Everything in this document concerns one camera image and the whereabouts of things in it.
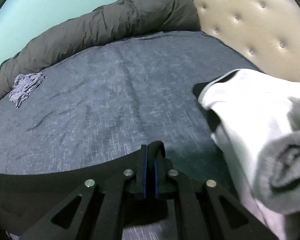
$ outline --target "tufted headboard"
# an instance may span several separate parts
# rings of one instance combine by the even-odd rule
[[[300,8],[294,0],[194,0],[202,31],[265,73],[300,82]]]

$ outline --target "metal screw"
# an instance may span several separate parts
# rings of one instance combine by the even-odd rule
[[[86,185],[86,187],[93,187],[95,185],[95,181],[93,179],[87,179],[84,184]]]
[[[123,174],[127,177],[132,176],[133,175],[133,170],[131,169],[126,169]]]
[[[206,183],[208,187],[215,187],[217,185],[213,179],[208,179]]]
[[[168,174],[172,177],[178,176],[179,172],[177,170],[169,170]]]

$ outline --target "mattress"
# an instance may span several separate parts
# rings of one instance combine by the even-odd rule
[[[257,70],[203,32],[160,32],[81,51],[43,70],[44,81],[20,108],[8,96],[0,101],[0,173],[79,169],[161,140],[176,169],[234,193],[191,89],[237,68]],[[122,239],[176,236],[171,215],[126,228]]]

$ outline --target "crumpled cloth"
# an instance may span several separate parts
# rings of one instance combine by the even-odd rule
[[[28,75],[18,75],[12,86],[13,90],[9,93],[9,101],[16,103],[19,108],[22,102],[29,97],[31,92],[35,90],[43,81],[44,75],[40,73],[31,73]]]

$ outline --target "blue strip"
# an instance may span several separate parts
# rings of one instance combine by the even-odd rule
[[[147,167],[148,167],[148,146],[146,146],[146,157],[145,157],[145,165],[143,167],[143,198],[146,198],[147,194]]]
[[[155,198],[159,198],[157,160],[154,161]]]

